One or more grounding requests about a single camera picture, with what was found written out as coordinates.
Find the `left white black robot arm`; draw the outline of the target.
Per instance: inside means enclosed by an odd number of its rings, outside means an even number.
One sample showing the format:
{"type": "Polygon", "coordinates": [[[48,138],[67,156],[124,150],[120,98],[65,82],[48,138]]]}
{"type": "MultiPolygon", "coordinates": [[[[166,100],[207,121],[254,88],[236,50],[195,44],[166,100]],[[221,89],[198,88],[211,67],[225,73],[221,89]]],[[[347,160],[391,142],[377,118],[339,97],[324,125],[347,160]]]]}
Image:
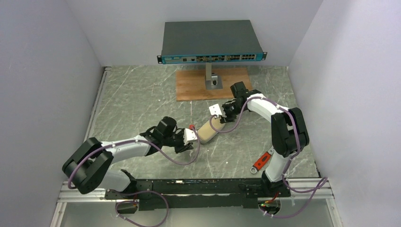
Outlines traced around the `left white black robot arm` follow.
{"type": "Polygon", "coordinates": [[[158,125],[133,138],[118,141],[88,138],[63,164],[62,171],[68,177],[68,188],[77,189],[81,194],[104,188],[128,195],[137,192],[137,180],[127,170],[110,170],[111,165],[159,152],[169,161],[182,166],[182,162],[169,157],[162,148],[174,148],[178,154],[193,149],[195,141],[199,141],[199,136],[194,126],[178,128],[174,118],[165,116],[158,125]]]}

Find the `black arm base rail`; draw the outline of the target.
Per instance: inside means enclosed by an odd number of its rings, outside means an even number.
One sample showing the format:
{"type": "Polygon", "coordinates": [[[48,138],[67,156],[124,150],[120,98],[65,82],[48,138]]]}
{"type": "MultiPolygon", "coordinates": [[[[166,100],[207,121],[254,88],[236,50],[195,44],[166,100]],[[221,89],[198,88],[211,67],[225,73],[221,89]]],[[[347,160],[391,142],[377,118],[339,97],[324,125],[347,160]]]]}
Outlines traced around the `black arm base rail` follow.
{"type": "Polygon", "coordinates": [[[242,207],[256,209],[260,202],[289,198],[290,190],[282,183],[261,178],[221,179],[138,179],[133,189],[123,193],[108,189],[107,200],[132,200],[140,211],[165,208],[242,207]]]}

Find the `wooden base board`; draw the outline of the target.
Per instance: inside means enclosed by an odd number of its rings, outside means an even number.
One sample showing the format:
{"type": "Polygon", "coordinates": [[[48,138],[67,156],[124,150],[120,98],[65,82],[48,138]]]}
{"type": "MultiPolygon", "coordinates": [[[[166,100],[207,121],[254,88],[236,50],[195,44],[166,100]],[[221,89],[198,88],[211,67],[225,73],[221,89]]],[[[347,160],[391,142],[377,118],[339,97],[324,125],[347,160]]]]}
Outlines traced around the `wooden base board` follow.
{"type": "Polygon", "coordinates": [[[213,69],[222,78],[222,89],[207,90],[205,70],[179,70],[176,72],[176,100],[199,101],[212,99],[232,99],[230,87],[243,82],[248,90],[253,90],[247,68],[213,69]]]}

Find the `beige umbrella case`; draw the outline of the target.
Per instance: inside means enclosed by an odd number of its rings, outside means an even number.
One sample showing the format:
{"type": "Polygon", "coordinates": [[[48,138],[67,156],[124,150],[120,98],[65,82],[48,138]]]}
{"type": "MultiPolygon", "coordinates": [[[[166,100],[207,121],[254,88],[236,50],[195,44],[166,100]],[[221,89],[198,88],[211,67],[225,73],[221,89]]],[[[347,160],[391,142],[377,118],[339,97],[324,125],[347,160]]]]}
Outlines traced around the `beige umbrella case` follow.
{"type": "MultiPolygon", "coordinates": [[[[222,131],[225,126],[225,123],[220,122],[220,118],[212,118],[211,122],[213,127],[218,131],[222,131]]],[[[218,134],[218,132],[211,127],[209,120],[197,130],[197,133],[202,144],[209,142],[218,134]]]]}

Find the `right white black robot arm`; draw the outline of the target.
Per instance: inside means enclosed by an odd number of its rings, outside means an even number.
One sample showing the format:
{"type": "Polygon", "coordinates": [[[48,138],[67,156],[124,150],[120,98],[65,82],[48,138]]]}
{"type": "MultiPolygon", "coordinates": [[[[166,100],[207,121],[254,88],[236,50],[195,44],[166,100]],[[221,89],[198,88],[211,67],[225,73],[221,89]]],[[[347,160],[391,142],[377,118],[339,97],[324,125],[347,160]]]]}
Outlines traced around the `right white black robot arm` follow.
{"type": "Polygon", "coordinates": [[[221,123],[239,123],[244,111],[257,113],[271,125],[273,154],[270,164],[262,173],[261,189],[267,194],[276,194],[285,187],[284,175],[289,160],[309,144],[302,111],[298,107],[288,108],[268,99],[260,91],[248,90],[243,82],[231,87],[233,100],[222,105],[221,123]]]}

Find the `teal grey network switch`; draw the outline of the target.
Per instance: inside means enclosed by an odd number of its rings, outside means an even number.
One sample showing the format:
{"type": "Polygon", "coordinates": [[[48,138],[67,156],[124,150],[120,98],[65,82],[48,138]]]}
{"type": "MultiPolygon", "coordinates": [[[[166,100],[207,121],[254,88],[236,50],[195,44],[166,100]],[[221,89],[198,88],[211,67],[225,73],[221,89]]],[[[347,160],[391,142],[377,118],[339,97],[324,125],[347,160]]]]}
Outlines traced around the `teal grey network switch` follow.
{"type": "Polygon", "coordinates": [[[166,22],[159,64],[263,61],[250,20],[166,22]]]}

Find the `grey metal stand post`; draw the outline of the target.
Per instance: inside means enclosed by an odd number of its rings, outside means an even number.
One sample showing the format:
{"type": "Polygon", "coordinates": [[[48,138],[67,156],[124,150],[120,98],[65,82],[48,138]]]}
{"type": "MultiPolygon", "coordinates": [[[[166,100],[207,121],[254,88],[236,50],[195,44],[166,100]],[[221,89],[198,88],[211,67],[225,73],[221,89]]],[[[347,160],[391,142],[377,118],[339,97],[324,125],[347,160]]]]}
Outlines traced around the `grey metal stand post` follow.
{"type": "Polygon", "coordinates": [[[219,90],[223,88],[222,78],[212,72],[212,63],[206,63],[205,70],[205,88],[207,90],[219,90]]]}

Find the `red handled adjustable wrench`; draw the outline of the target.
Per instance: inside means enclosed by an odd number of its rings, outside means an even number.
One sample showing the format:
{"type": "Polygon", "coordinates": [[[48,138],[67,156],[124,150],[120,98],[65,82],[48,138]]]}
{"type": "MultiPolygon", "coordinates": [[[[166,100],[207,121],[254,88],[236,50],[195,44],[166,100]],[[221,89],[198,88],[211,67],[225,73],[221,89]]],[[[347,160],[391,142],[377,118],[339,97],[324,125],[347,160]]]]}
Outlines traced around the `red handled adjustable wrench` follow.
{"type": "Polygon", "coordinates": [[[266,151],[264,154],[262,154],[250,168],[251,174],[256,174],[258,171],[260,171],[270,160],[274,151],[275,151],[274,147],[271,147],[268,151],[266,151]]]}

